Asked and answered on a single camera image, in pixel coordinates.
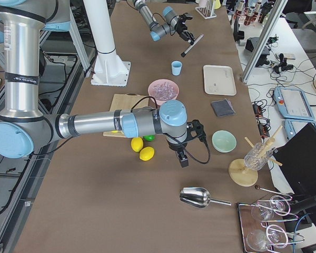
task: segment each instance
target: metal scoop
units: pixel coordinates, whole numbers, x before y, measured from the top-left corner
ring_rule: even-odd
[[[204,208],[210,202],[231,206],[232,203],[220,199],[212,199],[209,191],[202,187],[186,187],[180,192],[180,200],[194,207]]]

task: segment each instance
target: scoop handle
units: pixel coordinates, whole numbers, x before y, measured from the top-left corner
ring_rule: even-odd
[[[231,206],[232,202],[226,201],[226,200],[221,200],[221,199],[210,199],[210,201],[212,203],[217,203],[217,204],[222,204],[222,205],[226,205],[226,206]]]

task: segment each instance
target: white table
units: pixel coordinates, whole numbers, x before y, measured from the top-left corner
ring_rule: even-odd
[[[259,23],[256,23],[255,25],[249,25],[249,26],[244,26],[242,24],[240,26],[240,30],[245,31],[245,39],[241,41],[242,44],[244,44],[244,42],[249,37],[258,37],[262,29],[263,27]],[[300,66],[299,69],[302,71],[307,70],[305,71],[307,75],[302,72],[296,72],[295,76],[294,76],[294,73],[282,72],[281,75],[286,76],[288,80],[293,79],[291,83],[288,83],[288,85],[285,85],[285,86],[289,86],[290,84],[299,84],[297,85],[297,87],[304,90],[305,92],[316,94],[312,86],[312,77],[310,77],[316,74],[316,70],[315,68],[313,68],[313,65],[310,62],[310,60],[307,60],[308,57],[306,53],[304,52],[299,41],[297,40],[297,38],[291,31],[289,25],[287,24],[284,18],[279,19],[278,23],[276,24],[274,28],[274,31],[271,33],[272,37],[275,35],[279,37],[279,40],[278,40],[277,45],[274,44],[274,46],[276,47],[272,47],[272,52],[274,54],[276,53],[294,54],[296,57],[296,60],[288,60],[287,63],[293,64],[296,67]],[[244,45],[239,46],[238,44],[236,44],[236,47],[239,51],[239,57],[240,57],[242,67],[245,68],[245,65],[247,64],[248,60],[251,57],[251,52],[245,50]],[[268,60],[276,61],[276,58],[273,53],[271,53],[271,55],[268,56]],[[249,88],[250,88],[249,92],[250,92],[250,98],[252,102],[255,100],[261,100],[261,99],[266,99],[268,104],[271,104],[272,102],[272,99],[268,98],[266,94],[268,93],[270,88],[276,87],[277,82],[270,78],[269,71],[272,72],[272,69],[266,69],[267,67],[268,66],[264,65],[263,67],[254,68],[252,75],[250,76],[248,80],[247,85],[249,85]],[[316,96],[309,95],[309,94],[306,94],[306,95],[310,104],[316,104]],[[312,111],[314,113],[315,121],[316,121],[316,107],[312,107]],[[264,116],[270,119],[270,123],[271,123],[270,135],[272,135],[274,131],[280,125],[283,125],[284,118],[279,113],[277,106],[273,106],[273,107],[267,106],[267,110],[264,113]],[[283,146],[286,144],[287,141],[288,140],[287,140],[285,130],[282,129],[282,131],[276,136],[276,142],[274,146],[275,147]],[[277,189],[279,189],[281,192],[284,192],[284,193],[293,192],[288,182],[286,181],[285,177],[283,176],[278,165],[275,164],[274,168],[271,171],[271,174],[272,174],[274,186]],[[297,244],[297,249],[316,243],[316,227],[314,226],[314,224],[311,228],[300,230],[299,233],[305,237],[305,242],[301,244]]]

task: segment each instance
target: green bowl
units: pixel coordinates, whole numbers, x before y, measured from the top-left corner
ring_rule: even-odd
[[[216,131],[212,136],[212,144],[221,153],[231,152],[236,147],[236,139],[228,131]]]

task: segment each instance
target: black monitor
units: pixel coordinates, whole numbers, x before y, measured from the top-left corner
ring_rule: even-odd
[[[308,123],[286,145],[274,152],[295,194],[316,195],[316,128]],[[307,212],[316,226],[316,207]]]

